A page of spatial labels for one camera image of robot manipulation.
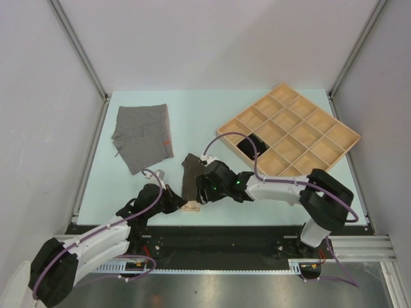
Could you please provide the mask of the brown underwear beige waistband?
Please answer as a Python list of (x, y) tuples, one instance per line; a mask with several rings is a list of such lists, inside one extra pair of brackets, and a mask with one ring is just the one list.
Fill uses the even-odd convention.
[(201, 204), (197, 202), (197, 182), (198, 176), (203, 175), (205, 166), (199, 157), (192, 153), (188, 153), (182, 162), (184, 174), (182, 177), (181, 197), (187, 203), (182, 207), (182, 210), (190, 212), (199, 212)]

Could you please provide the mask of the black underwear beige waistband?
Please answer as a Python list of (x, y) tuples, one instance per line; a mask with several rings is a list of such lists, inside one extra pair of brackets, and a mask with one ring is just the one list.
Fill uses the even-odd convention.
[(253, 145), (251, 145), (251, 142), (247, 138), (244, 138), (242, 141), (240, 141), (237, 145), (237, 148), (249, 159), (254, 161), (256, 157), (260, 157), (262, 154), (264, 154), (264, 152), (266, 152), (269, 147), (262, 139), (260, 139), (253, 133), (249, 135), (249, 139), (254, 143), (257, 155), (255, 155)]

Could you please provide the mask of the grey striped underwear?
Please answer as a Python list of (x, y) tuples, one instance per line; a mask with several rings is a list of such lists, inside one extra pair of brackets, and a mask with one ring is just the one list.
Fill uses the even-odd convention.
[(174, 157), (165, 104), (120, 106), (111, 139), (132, 175)]

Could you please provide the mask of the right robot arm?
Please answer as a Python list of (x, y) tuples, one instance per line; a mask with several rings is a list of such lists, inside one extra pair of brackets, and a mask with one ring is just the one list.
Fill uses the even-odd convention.
[(354, 198), (351, 190), (322, 169), (302, 176), (262, 176), (252, 171), (235, 173), (219, 160), (205, 167), (196, 185), (201, 204), (230, 197), (238, 203), (271, 200), (302, 206), (310, 218), (297, 239), (289, 248), (277, 245), (278, 250), (302, 258), (316, 257), (323, 241), (343, 229)]

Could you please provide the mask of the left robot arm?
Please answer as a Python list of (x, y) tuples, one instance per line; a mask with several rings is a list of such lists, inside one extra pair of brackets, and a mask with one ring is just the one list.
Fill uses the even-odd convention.
[(33, 298), (54, 307), (97, 267), (121, 255), (133, 257), (143, 252), (148, 220), (173, 213), (186, 202), (168, 185), (146, 184), (108, 222), (79, 237), (47, 240), (31, 263), (28, 287)]

